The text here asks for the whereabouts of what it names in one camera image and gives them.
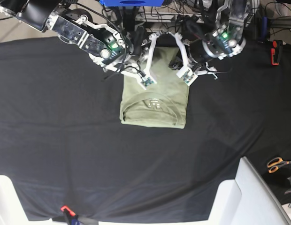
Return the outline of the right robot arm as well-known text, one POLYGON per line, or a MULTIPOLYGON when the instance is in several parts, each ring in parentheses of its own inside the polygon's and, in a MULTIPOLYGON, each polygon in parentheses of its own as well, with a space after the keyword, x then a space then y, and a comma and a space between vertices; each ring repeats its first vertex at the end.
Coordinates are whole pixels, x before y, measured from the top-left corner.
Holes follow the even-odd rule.
POLYGON ((112 75, 133 77, 146 89, 156 83, 151 71, 158 34, 145 38, 145 29, 127 33, 104 15, 94 23, 86 6, 70 9, 76 0, 0 0, 0 12, 30 27, 53 31, 66 44, 86 52, 96 65, 112 75))

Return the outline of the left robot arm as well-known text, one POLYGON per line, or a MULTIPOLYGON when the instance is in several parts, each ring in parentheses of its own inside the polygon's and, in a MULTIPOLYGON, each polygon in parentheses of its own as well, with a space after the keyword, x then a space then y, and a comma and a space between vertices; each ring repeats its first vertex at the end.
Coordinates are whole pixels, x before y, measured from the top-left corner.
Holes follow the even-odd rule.
POLYGON ((199 7, 201 19, 212 25, 213 30, 204 33, 197 23, 198 17, 193 16, 185 19, 184 23, 196 40, 188 41, 180 33, 172 34, 179 53, 169 63, 169 67, 188 86, 201 75, 213 75, 217 79, 218 74, 223 72, 210 66, 209 62, 230 59, 242 52, 246 45, 243 31, 251 3, 248 0, 225 0, 213 11, 206 11, 203 1, 199 1, 199 7))

